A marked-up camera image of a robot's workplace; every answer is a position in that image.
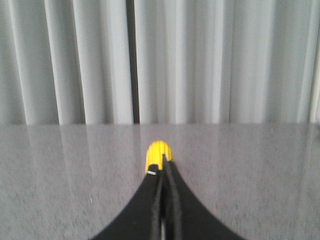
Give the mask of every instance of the curtain fold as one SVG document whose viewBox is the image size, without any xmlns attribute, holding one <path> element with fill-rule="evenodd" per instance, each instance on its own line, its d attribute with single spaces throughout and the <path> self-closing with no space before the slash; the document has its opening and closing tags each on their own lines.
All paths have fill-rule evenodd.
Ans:
<svg viewBox="0 0 320 240">
<path fill-rule="evenodd" d="M 0 124 L 315 122 L 319 21 L 320 0 L 0 0 Z"/>
</svg>

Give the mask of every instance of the yellow tip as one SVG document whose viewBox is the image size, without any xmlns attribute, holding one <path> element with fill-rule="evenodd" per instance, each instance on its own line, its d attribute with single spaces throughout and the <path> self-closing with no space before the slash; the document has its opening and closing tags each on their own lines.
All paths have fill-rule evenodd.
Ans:
<svg viewBox="0 0 320 240">
<path fill-rule="evenodd" d="M 150 165 L 158 165 L 158 169 L 162 170 L 163 154 L 167 161 L 172 161 L 172 151 L 170 146 L 165 141 L 154 141 L 146 153 L 145 173 L 147 174 Z"/>
</svg>

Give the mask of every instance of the white curtain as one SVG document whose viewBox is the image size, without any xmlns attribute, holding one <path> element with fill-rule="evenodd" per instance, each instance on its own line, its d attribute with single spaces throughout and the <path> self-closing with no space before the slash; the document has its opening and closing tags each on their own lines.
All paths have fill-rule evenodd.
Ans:
<svg viewBox="0 0 320 240">
<path fill-rule="evenodd" d="M 313 122 L 319 19 L 320 0 L 0 0 L 0 124 Z"/>
</svg>

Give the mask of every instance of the yellow cap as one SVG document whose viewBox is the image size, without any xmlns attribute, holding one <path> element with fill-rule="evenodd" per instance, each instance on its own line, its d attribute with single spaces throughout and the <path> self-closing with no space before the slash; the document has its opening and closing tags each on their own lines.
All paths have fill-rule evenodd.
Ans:
<svg viewBox="0 0 320 240">
<path fill-rule="evenodd" d="M 172 161 L 173 156 L 170 146 L 165 141 L 154 141 L 146 153 L 145 173 L 147 174 L 150 165 L 158 165 L 158 169 L 162 170 L 163 154 L 167 161 Z"/>
</svg>

